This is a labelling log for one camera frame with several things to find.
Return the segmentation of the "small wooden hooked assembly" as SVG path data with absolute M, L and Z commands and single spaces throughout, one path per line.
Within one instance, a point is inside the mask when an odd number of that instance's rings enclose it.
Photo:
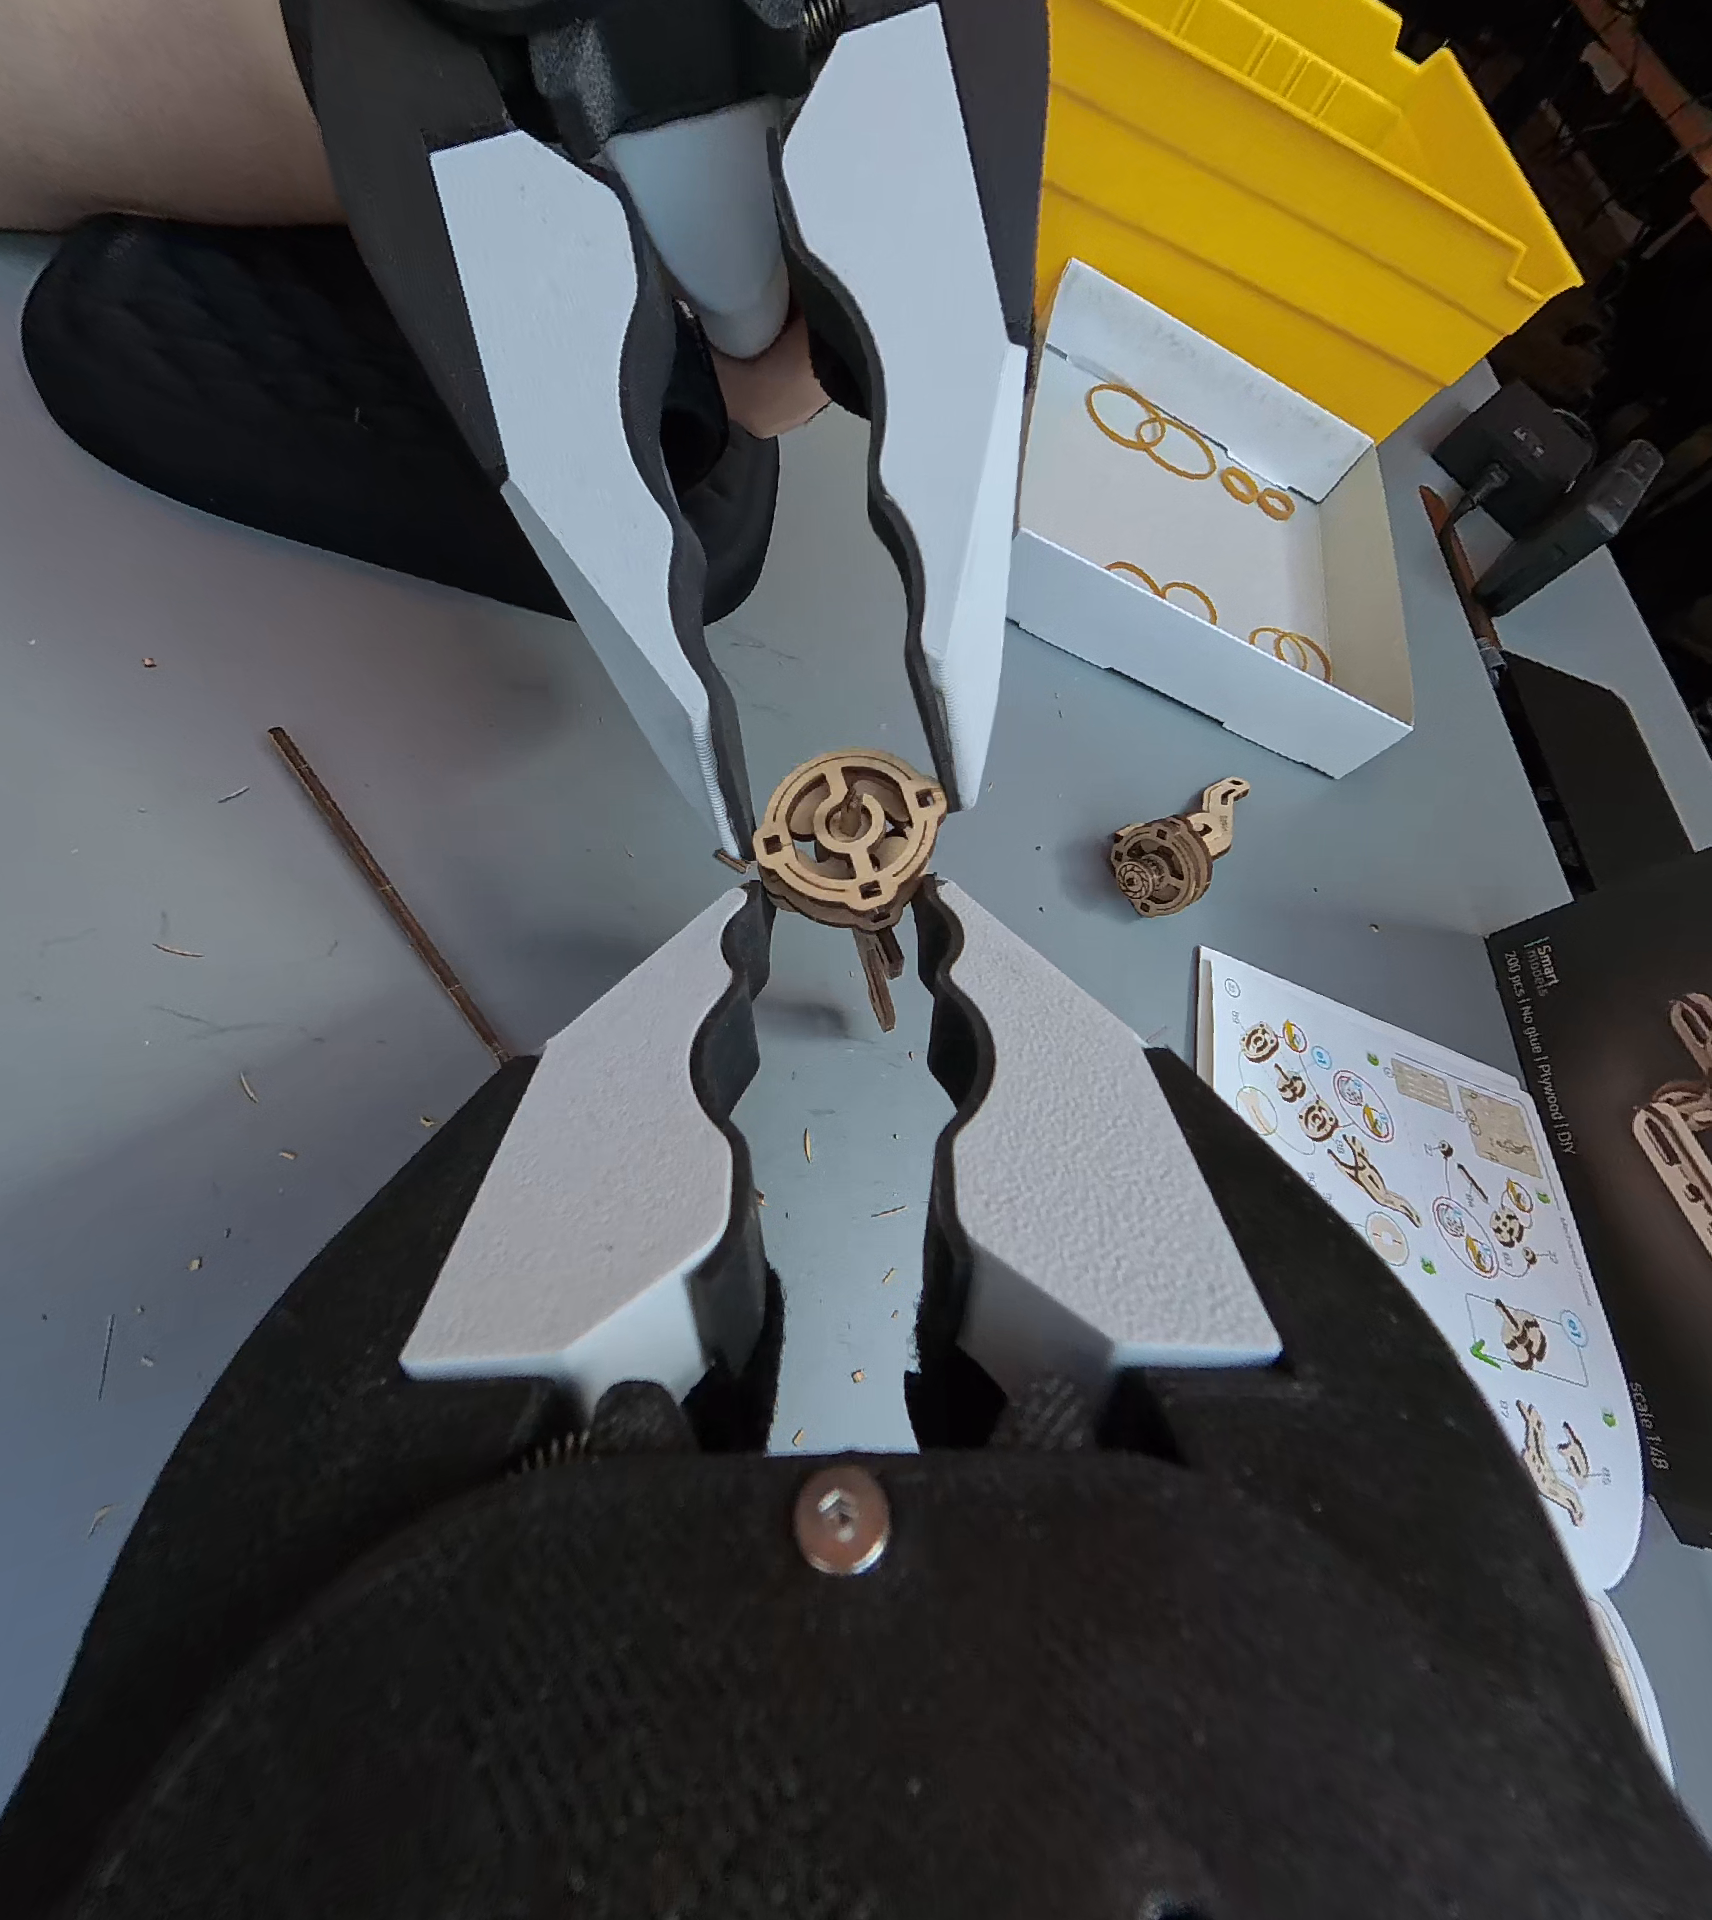
M 1215 779 L 1189 812 L 1113 830 L 1110 874 L 1139 916 L 1173 916 L 1204 898 L 1218 861 L 1231 848 L 1233 804 L 1250 794 L 1250 779 Z

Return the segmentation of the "illustrated instruction leaflet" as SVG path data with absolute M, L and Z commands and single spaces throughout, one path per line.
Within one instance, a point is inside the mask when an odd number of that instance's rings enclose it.
M 1195 1068 L 1368 1240 L 1487 1401 L 1588 1595 L 1658 1769 L 1649 1672 L 1612 1602 L 1644 1530 L 1625 1368 L 1526 1087 L 1213 948 Z

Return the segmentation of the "group of rubber bands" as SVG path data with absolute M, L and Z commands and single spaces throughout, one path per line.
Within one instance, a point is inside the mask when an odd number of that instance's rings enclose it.
M 1089 386 L 1084 394 L 1084 411 L 1110 443 L 1142 455 L 1169 478 L 1183 483 L 1215 483 L 1242 510 L 1260 511 L 1271 523 L 1288 523 L 1297 513 L 1295 492 L 1238 464 L 1189 421 L 1124 381 Z M 1222 625 L 1215 599 L 1195 582 L 1160 580 L 1154 569 L 1128 558 L 1110 559 L 1104 569 L 1129 580 L 1167 606 L 1204 614 L 1211 625 Z M 1244 639 L 1321 683 L 1333 681 L 1332 657 L 1314 635 L 1282 625 L 1255 625 Z

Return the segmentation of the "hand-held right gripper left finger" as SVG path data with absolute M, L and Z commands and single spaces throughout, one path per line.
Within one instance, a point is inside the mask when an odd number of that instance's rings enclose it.
M 725 889 L 543 1045 L 401 1345 L 412 1380 L 622 1382 L 764 1447 L 774 1280 L 733 1111 L 756 1077 L 774 901 Z

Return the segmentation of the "person's left forearm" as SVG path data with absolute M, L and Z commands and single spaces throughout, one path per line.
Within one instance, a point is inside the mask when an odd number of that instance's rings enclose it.
M 0 2 L 0 227 L 343 217 L 276 2 Z

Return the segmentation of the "dark rectangular device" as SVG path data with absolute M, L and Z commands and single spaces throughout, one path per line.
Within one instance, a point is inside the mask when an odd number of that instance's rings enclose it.
M 1621 443 L 1487 566 L 1473 582 L 1473 601 L 1492 618 L 1509 614 L 1606 548 L 1636 515 L 1659 468 L 1661 451 L 1654 441 Z

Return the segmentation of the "black charger device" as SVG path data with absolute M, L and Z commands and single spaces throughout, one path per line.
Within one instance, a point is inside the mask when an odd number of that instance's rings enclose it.
M 1527 381 L 1504 379 L 1432 450 L 1432 459 L 1507 535 L 1543 523 L 1596 459 L 1588 424 Z

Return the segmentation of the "black padded wrist rest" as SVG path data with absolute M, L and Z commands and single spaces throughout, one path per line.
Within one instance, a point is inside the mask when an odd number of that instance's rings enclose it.
M 20 342 L 54 424 L 149 492 L 568 614 L 346 227 L 93 217 L 39 271 Z

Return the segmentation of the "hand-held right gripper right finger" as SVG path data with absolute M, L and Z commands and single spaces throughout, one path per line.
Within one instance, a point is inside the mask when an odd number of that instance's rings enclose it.
M 932 1158 L 917 1442 L 1031 1390 L 1102 1416 L 1129 1370 L 1252 1370 L 1280 1335 L 1138 1031 L 945 878 L 917 889 Z

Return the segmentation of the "round wooden gear assembly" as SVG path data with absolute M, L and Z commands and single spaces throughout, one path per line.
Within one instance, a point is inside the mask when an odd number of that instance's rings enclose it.
M 882 748 L 840 748 L 796 764 L 750 820 L 741 755 L 716 746 L 712 759 L 728 856 L 759 883 L 766 903 L 750 996 L 767 981 L 774 914 L 785 910 L 850 933 L 867 1006 L 890 1033 L 891 983 L 905 965 L 896 925 L 948 814 L 942 779 Z

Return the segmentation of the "white cardboard box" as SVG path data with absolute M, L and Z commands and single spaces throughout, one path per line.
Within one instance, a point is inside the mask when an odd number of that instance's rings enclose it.
M 1133 387 L 1288 487 L 1295 515 L 1274 523 L 1106 440 L 1084 409 L 1100 381 Z M 1363 432 L 1074 258 L 1022 445 L 1007 611 L 1024 631 L 1329 778 L 1412 732 L 1388 497 Z M 1219 625 L 1106 572 L 1113 559 L 1200 583 Z M 1247 644 L 1258 625 L 1319 639 L 1333 681 Z

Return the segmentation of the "black panel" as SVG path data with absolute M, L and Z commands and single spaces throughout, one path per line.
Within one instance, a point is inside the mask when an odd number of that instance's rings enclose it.
M 1496 702 L 1563 881 L 1575 898 L 1694 848 L 1627 704 L 1612 690 L 1507 651 Z

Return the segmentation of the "yellow plastic bin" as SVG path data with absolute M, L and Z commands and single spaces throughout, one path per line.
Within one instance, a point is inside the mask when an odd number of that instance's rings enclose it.
M 1580 270 L 1453 51 L 1386 4 L 1047 6 L 1036 287 L 1082 260 L 1306 303 L 1377 276 L 1497 332 Z
M 1131 212 L 1046 188 L 1044 290 L 1069 258 L 1371 440 L 1481 358 L 1514 305 L 1515 248 L 1434 204 L 1317 217 L 1204 174 Z
M 1446 60 L 1377 152 L 1218 76 L 1169 132 L 1058 89 L 1053 252 L 1383 435 L 1580 271 Z

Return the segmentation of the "person's left hand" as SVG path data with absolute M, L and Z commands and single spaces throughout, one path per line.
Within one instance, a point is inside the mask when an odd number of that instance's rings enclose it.
M 813 369 L 809 332 L 799 312 L 753 355 L 716 349 L 714 371 L 730 419 L 759 440 L 794 432 L 829 403 Z

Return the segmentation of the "black wooden model kit box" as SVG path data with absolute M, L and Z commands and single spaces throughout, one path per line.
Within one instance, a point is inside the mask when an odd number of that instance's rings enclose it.
M 1487 936 L 1629 1378 L 1649 1490 L 1712 1547 L 1712 846 Z

